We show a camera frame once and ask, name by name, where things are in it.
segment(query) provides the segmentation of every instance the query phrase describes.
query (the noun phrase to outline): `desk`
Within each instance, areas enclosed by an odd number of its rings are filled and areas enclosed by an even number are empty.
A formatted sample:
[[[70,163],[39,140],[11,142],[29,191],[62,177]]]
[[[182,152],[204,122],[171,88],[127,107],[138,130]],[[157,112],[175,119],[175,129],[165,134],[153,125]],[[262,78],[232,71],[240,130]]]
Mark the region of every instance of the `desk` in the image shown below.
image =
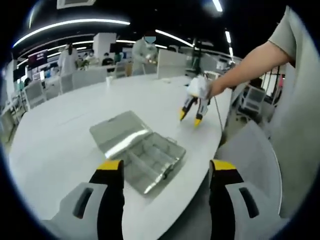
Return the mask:
[[[46,101],[27,112],[17,128],[9,169],[26,202],[40,219],[51,219],[59,204],[79,183],[88,182],[105,161],[89,129],[132,110],[153,131],[177,140],[186,149],[178,174],[153,200],[125,183],[122,231],[125,240],[156,240],[187,207],[209,168],[222,133],[215,104],[198,128],[197,107],[179,121],[186,97],[181,84],[151,80],[153,76],[119,78],[83,87]],[[222,124],[230,107],[231,90],[217,96]]]

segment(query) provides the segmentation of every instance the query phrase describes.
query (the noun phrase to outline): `white pillar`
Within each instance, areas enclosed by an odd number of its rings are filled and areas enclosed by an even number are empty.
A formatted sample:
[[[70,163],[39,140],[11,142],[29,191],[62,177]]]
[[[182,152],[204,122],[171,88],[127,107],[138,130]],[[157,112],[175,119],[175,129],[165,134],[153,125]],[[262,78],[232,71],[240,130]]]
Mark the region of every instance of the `white pillar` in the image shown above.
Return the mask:
[[[104,59],[104,54],[110,52],[110,44],[115,43],[117,40],[117,34],[112,32],[101,32],[93,38],[93,50],[96,58],[101,61]]]
[[[7,98],[11,100],[12,94],[15,92],[14,70],[17,68],[17,60],[12,60],[6,67],[5,81]]]

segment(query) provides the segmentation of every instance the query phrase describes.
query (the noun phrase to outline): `gray sleeve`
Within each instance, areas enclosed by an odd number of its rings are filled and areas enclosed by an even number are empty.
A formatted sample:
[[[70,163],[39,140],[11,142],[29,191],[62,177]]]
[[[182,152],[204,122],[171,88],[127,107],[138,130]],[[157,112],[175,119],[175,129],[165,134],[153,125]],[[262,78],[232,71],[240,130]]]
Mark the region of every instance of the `gray sleeve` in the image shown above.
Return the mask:
[[[132,48],[132,57],[134,60],[143,64],[146,62],[146,58],[141,56],[141,54],[140,54],[141,47],[142,47],[141,42],[136,41],[136,43],[133,45],[133,48]]]
[[[296,39],[290,25],[290,8],[286,7],[281,22],[274,30],[269,42],[281,48],[291,58],[296,59]]]

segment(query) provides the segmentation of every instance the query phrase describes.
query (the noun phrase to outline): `gray shirt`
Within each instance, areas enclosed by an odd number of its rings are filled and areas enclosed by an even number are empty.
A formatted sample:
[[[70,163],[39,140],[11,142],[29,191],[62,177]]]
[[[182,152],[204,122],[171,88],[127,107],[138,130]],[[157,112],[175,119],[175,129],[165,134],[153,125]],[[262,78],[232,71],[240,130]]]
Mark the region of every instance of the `gray shirt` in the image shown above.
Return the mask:
[[[158,50],[156,46],[151,44],[150,47],[148,47],[143,38],[136,41],[132,48],[133,73],[138,73],[139,75],[144,74],[144,68],[148,67],[148,65],[152,66],[152,64],[146,63],[148,55],[150,55],[151,60],[157,60]]]
[[[269,41],[295,60],[290,104],[271,137],[282,176],[280,215],[290,217],[310,190],[319,167],[320,61],[303,22],[289,7]]]

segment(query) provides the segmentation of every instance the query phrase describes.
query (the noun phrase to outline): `person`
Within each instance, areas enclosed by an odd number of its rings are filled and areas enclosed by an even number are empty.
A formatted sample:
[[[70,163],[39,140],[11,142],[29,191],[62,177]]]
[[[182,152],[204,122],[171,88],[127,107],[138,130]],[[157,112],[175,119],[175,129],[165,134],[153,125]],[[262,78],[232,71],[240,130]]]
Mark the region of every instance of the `person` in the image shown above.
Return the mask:
[[[145,74],[144,65],[153,64],[157,61],[158,50],[154,44],[155,36],[155,31],[149,31],[134,43],[132,48],[132,75]]]
[[[77,49],[73,48],[72,43],[67,44],[57,62],[60,67],[60,75],[63,76],[75,72],[77,70],[77,61]]]
[[[29,78],[29,77],[27,77],[25,80],[24,80],[24,88],[26,87],[26,86],[28,86],[29,84],[31,83],[31,79]]]
[[[109,57],[109,53],[104,54],[104,59],[102,60],[102,66],[108,66],[114,64],[114,61],[111,57]]]
[[[84,60],[87,60],[90,65],[96,65],[99,63],[99,59],[95,57],[95,51],[93,49],[90,50],[89,55],[86,56]]]
[[[114,64],[118,63],[121,61],[121,54],[120,52],[117,50],[114,52],[114,58],[113,58],[113,62]]]
[[[319,167],[320,68],[315,44],[300,17],[286,7],[269,40],[252,50],[242,62],[211,83],[209,98],[226,88],[262,76],[287,63],[295,67],[294,92],[270,138],[282,177],[281,217],[291,217],[303,202]]]

